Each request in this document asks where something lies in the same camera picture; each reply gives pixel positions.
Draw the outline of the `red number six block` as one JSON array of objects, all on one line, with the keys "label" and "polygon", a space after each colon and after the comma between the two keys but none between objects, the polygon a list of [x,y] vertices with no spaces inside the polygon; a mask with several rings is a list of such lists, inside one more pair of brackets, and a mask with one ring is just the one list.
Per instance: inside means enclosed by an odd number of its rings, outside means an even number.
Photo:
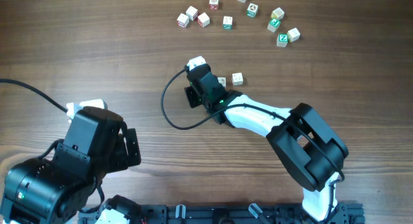
[{"label": "red number six block", "polygon": [[219,77],[217,80],[224,88],[227,86],[227,81],[225,77]]}]

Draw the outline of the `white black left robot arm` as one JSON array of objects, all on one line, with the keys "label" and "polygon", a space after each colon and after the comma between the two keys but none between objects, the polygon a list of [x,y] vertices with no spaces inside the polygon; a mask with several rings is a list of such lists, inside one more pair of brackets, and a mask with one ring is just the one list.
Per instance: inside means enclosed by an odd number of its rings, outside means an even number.
[{"label": "white black left robot arm", "polygon": [[66,223],[102,193],[103,178],[141,163],[136,130],[109,110],[78,111],[64,139],[44,154],[13,166],[5,177],[1,215],[5,223]]}]

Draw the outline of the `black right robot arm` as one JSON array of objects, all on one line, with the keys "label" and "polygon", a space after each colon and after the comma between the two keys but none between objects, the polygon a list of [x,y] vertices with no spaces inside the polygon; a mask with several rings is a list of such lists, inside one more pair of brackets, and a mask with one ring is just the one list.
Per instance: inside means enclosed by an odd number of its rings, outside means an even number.
[{"label": "black right robot arm", "polygon": [[227,90],[208,64],[184,67],[191,107],[203,105],[219,124],[252,131],[267,139],[290,176],[303,187],[303,208],[316,221],[327,223],[337,205],[336,184],[348,148],[308,104],[276,108]]}]

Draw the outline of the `wooden block number one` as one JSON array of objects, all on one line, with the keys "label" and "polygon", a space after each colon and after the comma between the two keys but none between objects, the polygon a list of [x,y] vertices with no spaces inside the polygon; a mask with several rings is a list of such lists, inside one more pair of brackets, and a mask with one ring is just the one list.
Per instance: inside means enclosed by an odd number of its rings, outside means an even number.
[{"label": "wooden block number one", "polygon": [[243,82],[243,74],[241,72],[232,74],[232,84],[234,86],[242,85]]}]

